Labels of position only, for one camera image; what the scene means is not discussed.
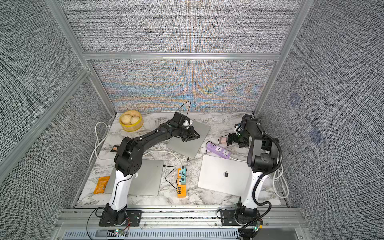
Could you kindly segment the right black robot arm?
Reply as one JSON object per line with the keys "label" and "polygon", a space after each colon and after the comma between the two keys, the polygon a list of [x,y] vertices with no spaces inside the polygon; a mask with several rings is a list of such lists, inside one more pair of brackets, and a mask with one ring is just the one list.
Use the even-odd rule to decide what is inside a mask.
{"label": "right black robot arm", "polygon": [[269,135],[260,118],[245,114],[235,132],[226,140],[227,146],[238,144],[239,148],[249,148],[247,165],[251,175],[246,189],[235,207],[235,219],[241,225],[261,220],[272,208],[270,201],[259,201],[259,194],[268,175],[276,172],[283,160],[282,148],[277,138]]}

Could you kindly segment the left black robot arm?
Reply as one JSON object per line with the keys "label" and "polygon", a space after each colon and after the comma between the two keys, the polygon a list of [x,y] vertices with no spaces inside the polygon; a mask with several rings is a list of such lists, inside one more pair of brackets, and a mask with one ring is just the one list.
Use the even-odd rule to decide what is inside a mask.
{"label": "left black robot arm", "polygon": [[122,140],[115,162],[115,182],[112,196],[105,206],[103,218],[115,225],[121,225],[126,219],[128,205],[128,192],[134,175],[142,166],[145,151],[154,145],[179,138],[183,142],[189,142],[200,138],[198,132],[192,126],[192,120],[181,113],[174,113],[172,119],[160,124],[155,130],[136,138],[126,137]]}

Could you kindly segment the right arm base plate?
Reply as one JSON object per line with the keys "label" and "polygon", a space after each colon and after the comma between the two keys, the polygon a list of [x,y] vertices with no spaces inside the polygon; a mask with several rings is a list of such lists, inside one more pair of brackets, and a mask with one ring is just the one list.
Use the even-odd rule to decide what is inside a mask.
{"label": "right arm base plate", "polygon": [[217,211],[217,217],[221,220],[222,226],[243,226],[259,216],[260,212],[257,209],[252,209],[250,214],[239,213],[237,216],[234,209],[220,209]]}

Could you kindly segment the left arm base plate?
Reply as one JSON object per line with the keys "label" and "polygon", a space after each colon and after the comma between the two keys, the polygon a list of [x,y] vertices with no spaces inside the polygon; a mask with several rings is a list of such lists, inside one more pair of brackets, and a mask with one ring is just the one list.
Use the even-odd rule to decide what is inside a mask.
{"label": "left arm base plate", "polygon": [[99,227],[138,227],[142,219],[140,210],[105,210],[99,221]]}

